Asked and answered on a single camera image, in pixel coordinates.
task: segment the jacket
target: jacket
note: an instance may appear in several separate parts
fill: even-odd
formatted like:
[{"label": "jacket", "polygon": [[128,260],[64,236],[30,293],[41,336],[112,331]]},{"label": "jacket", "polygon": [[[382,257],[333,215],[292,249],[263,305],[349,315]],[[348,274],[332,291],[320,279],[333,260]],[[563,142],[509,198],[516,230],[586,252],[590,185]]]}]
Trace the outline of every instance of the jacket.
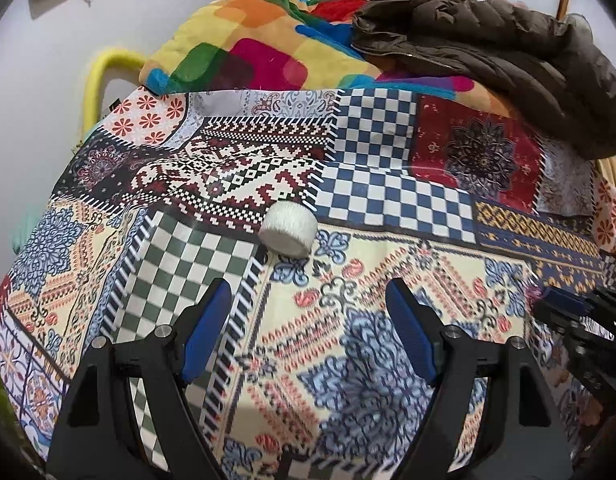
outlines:
[{"label": "jacket", "polygon": [[616,70],[590,32],[503,0],[370,0],[352,45],[417,75],[464,75],[586,159],[616,154]]}]

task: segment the green and white checkered patch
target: green and white checkered patch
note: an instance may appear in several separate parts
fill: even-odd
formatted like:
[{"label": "green and white checkered patch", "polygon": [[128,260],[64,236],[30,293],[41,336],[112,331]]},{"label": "green and white checkered patch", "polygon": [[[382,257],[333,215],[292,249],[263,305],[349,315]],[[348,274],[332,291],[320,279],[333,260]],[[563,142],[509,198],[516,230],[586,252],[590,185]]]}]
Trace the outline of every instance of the green and white checkered patch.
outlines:
[{"label": "green and white checkered patch", "polygon": [[[252,243],[191,228],[161,212],[152,222],[154,233],[138,251],[136,274],[128,276],[115,319],[112,337],[116,343],[141,339],[157,325],[173,324],[186,307],[201,299],[214,278],[226,280],[235,294],[256,249]],[[206,371],[186,390],[190,411],[200,424],[215,357],[213,352]],[[167,468],[143,382],[132,380],[131,392],[146,454],[155,465]]]}]

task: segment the metal bolt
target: metal bolt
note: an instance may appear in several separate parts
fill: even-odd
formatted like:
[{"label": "metal bolt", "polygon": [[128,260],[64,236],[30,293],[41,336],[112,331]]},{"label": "metal bolt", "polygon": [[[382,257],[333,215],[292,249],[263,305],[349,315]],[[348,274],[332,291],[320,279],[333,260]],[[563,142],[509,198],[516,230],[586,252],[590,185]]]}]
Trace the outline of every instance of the metal bolt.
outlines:
[{"label": "metal bolt", "polygon": [[106,341],[107,339],[104,336],[98,335],[95,339],[92,340],[92,343],[90,344],[93,348],[104,348]]},{"label": "metal bolt", "polygon": [[157,337],[168,337],[172,333],[172,327],[170,325],[159,325],[154,329],[154,334]]},{"label": "metal bolt", "polygon": [[517,335],[510,338],[510,344],[517,350],[521,350],[526,347],[526,342]]},{"label": "metal bolt", "polygon": [[444,332],[452,339],[459,339],[462,336],[462,329],[455,325],[448,325]]}]

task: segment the yellow tube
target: yellow tube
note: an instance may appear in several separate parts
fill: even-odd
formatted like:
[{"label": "yellow tube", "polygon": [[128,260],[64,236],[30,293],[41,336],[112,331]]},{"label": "yellow tube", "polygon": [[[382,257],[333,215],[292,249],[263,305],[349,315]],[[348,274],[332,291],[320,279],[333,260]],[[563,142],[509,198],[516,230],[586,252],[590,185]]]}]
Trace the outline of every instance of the yellow tube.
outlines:
[{"label": "yellow tube", "polygon": [[145,62],[146,58],[142,54],[125,48],[109,48],[97,56],[90,68],[83,94],[83,129],[80,134],[80,144],[83,142],[84,134],[99,122],[101,83],[106,69],[112,66],[127,68],[139,75]]}]

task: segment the white yarn spool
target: white yarn spool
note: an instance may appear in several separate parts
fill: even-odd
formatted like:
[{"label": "white yarn spool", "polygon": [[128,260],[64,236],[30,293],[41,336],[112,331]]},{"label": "white yarn spool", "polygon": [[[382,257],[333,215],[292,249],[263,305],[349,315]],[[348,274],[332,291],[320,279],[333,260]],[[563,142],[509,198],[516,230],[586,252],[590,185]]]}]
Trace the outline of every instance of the white yarn spool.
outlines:
[{"label": "white yarn spool", "polygon": [[259,239],[275,253],[305,258],[317,234],[317,219],[297,202],[275,202],[261,223]]}]

